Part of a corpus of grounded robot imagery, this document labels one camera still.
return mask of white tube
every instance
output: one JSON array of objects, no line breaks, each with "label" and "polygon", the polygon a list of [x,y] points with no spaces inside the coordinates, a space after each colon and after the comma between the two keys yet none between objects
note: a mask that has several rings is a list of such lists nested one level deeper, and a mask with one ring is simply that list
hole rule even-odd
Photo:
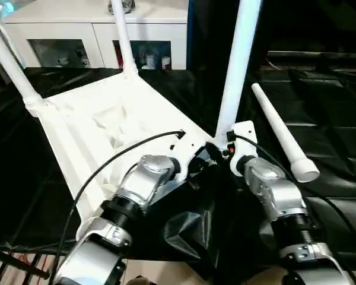
[{"label": "white tube", "polygon": [[17,87],[25,107],[29,112],[34,116],[35,112],[31,110],[39,103],[42,102],[40,94],[38,94],[33,86],[30,84],[28,78],[21,67],[17,64],[17,61],[12,56],[12,53],[8,49],[7,45],[4,43],[3,39],[0,36],[0,63],[3,66],[5,72],[9,75],[14,85]]},{"label": "white tube", "polygon": [[220,144],[224,143],[224,133],[236,121],[261,2],[262,0],[240,0],[216,130],[216,140]]},{"label": "white tube", "polygon": [[319,176],[319,170],[315,164],[306,157],[297,141],[286,127],[268,97],[258,83],[252,85],[260,106],[268,119],[279,143],[291,163],[291,171],[299,182],[310,182]]},{"label": "white tube", "polygon": [[137,74],[138,71],[132,54],[131,42],[129,41],[128,31],[126,29],[122,0],[111,0],[111,3],[119,31],[119,43],[123,57],[124,73],[128,74],[131,72]]}]

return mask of white frame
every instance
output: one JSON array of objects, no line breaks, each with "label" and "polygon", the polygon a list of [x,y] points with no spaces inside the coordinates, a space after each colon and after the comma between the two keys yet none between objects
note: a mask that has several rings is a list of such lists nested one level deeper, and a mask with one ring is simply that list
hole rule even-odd
[{"label": "white frame", "polygon": [[[116,24],[93,24],[106,68],[119,68],[114,40],[119,40]],[[185,24],[126,24],[129,40],[169,41],[172,69],[186,69],[187,25]]]},{"label": "white frame", "polygon": [[92,24],[89,23],[18,23],[6,24],[5,29],[21,55],[25,67],[41,67],[28,40],[82,40],[92,68],[104,67]]}]

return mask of white cabinet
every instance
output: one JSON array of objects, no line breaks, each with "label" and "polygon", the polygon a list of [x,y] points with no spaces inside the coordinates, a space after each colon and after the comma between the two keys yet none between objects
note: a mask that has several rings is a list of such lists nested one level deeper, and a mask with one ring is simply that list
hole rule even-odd
[{"label": "white cabinet", "polygon": [[[188,2],[135,0],[125,18],[139,68],[186,69]],[[9,15],[5,29],[26,67],[122,65],[108,0],[36,0]]]},{"label": "white cabinet", "polygon": [[17,23],[5,29],[25,67],[103,67],[91,24]]}]

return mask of shelf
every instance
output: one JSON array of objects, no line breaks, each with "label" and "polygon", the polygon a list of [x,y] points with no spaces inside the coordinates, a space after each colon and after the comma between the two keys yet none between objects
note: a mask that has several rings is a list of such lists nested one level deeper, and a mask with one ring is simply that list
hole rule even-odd
[{"label": "shelf", "polygon": [[[135,0],[127,23],[187,24],[189,0]],[[108,0],[36,0],[5,18],[6,23],[115,23]]]}]

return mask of white bracket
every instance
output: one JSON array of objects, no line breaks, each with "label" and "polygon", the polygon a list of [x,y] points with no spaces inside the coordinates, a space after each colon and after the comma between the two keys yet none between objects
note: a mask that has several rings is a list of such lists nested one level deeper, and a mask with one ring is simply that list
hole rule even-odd
[{"label": "white bracket", "polygon": [[[257,136],[255,132],[255,126],[252,121],[245,121],[240,123],[235,123],[232,127],[234,133],[236,135],[241,135],[242,137],[246,137],[251,141],[257,143]],[[255,156],[257,157],[257,149],[255,146],[251,145],[249,142],[242,140],[241,138],[237,138],[235,140],[235,153],[230,162],[231,171],[236,176],[243,176],[242,173],[237,171],[236,166],[239,160],[243,156]]]}]

